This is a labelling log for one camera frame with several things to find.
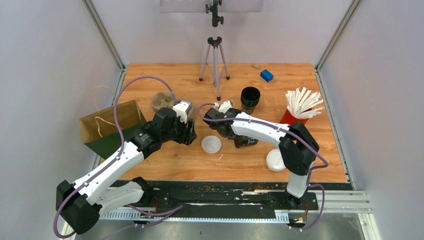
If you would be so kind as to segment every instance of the paper bag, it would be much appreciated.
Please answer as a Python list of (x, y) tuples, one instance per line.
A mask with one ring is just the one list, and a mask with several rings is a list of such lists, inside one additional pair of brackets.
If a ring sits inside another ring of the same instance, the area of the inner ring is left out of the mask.
[[(135, 129), (146, 123), (135, 100), (118, 104), (116, 113), (125, 140)], [(103, 159), (110, 157), (121, 146), (118, 129), (111, 123), (115, 123), (113, 106), (79, 119), (82, 142)]]

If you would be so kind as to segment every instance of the white plastic lid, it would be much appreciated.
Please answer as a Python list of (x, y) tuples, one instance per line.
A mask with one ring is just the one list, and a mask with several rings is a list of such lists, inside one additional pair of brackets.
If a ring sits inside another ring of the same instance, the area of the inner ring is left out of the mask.
[(274, 172), (281, 172), (286, 168), (279, 149), (273, 149), (268, 153), (266, 156), (266, 165)]
[(221, 143), (221, 140), (217, 136), (206, 136), (201, 141), (201, 148), (207, 152), (208, 154), (215, 154), (217, 153), (223, 144)]

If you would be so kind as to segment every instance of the tripod leg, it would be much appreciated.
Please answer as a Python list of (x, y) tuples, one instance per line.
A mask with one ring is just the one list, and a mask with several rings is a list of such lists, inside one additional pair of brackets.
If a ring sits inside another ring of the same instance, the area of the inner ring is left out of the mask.
[(226, 79), (230, 79), (230, 75), (228, 74), (227, 62), (225, 61), (223, 46), (221, 45), (221, 43), (218, 46), (219, 46), (219, 50), (221, 51), (222, 63), (225, 69)]
[(204, 62), (203, 62), (203, 66), (201, 67), (201, 73), (200, 73), (200, 77), (199, 77), (199, 81), (203, 81), (203, 74), (205, 73), (205, 67), (206, 64), (208, 64), (208, 56), (209, 56), (209, 50), (211, 49), (211, 45), (208, 43), (206, 45), (206, 56), (204, 58)]
[(220, 73), (218, 66), (218, 47), (213, 48), (213, 85), (216, 86), (216, 100), (221, 100), (220, 95)]

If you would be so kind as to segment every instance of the gray wall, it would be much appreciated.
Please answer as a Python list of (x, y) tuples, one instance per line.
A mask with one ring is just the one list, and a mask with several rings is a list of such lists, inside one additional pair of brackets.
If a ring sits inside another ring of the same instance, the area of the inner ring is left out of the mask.
[(0, 36), (0, 239), (57, 239), (56, 186), (93, 166), (78, 119), (118, 68), (80, 0), (0, 0)]
[(364, 0), (324, 67), (350, 172), (382, 239), (422, 239), (424, 2)]
[[(125, 63), (203, 61), (206, 40), (213, 35), (211, 13), (160, 13), (160, 0), (93, 2)], [(220, 13), (225, 20), (218, 29), (226, 60), (317, 63), (350, 3), (265, 0), (262, 12)]]

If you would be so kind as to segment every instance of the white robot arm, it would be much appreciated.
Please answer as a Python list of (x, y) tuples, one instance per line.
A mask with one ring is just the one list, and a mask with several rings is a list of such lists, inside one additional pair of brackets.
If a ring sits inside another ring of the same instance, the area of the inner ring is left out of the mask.
[(295, 133), (318, 151), (320, 147), (302, 123), (296, 122), (288, 125), (255, 118), (234, 109), (230, 100), (223, 102), (218, 111), (214, 108), (209, 109), (204, 117), (206, 118), (204, 121), (209, 127), (217, 130), (222, 137), (236, 140), (247, 136), (280, 149), (284, 165), (290, 171), (287, 184), (288, 201), (292, 206), (302, 203), (302, 198), (308, 188), (309, 169), (314, 164), (316, 156), (302, 143), (294, 143), (294, 138), (282, 131)]
[[(72, 184), (64, 180), (56, 188), (56, 210), (77, 187), (84, 185), (65, 205), (60, 215), (77, 234), (91, 229), (99, 217), (119, 207), (132, 203), (148, 203), (153, 187), (141, 177), (134, 178), (124, 186), (108, 189), (120, 176), (141, 163), (162, 144), (174, 141), (190, 145), (197, 135), (194, 120), (188, 119), (193, 106), (181, 101), (172, 109), (157, 111), (152, 121), (137, 129), (125, 142), (122, 154), (119, 149), (102, 164)], [(101, 172), (94, 180), (88, 179)]]

